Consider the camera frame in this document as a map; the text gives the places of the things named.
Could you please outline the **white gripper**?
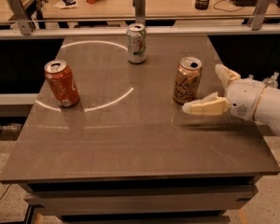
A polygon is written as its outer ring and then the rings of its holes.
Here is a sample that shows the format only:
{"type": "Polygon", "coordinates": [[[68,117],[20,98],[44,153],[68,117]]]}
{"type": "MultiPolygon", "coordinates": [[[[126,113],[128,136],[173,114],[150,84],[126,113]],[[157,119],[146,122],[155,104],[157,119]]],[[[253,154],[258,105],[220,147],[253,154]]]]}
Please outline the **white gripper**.
{"type": "Polygon", "coordinates": [[[213,92],[202,99],[184,103],[182,110],[197,116],[219,116],[230,110],[237,118],[252,120],[265,84],[251,78],[240,79],[240,74],[223,64],[216,65],[215,73],[225,90],[225,97],[213,92]]]}

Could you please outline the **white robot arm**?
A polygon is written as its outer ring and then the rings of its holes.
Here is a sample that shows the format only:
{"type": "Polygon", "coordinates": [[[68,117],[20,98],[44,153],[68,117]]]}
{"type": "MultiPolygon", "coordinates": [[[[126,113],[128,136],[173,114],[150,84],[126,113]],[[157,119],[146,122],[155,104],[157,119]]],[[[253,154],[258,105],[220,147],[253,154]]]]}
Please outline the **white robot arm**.
{"type": "Polygon", "coordinates": [[[274,72],[271,77],[258,81],[252,75],[241,78],[223,64],[217,64],[215,72],[225,90],[224,96],[219,97],[214,92],[203,99],[185,103],[182,110],[198,116],[218,116],[230,112],[236,118],[266,124],[280,137],[279,73],[274,72]]]}

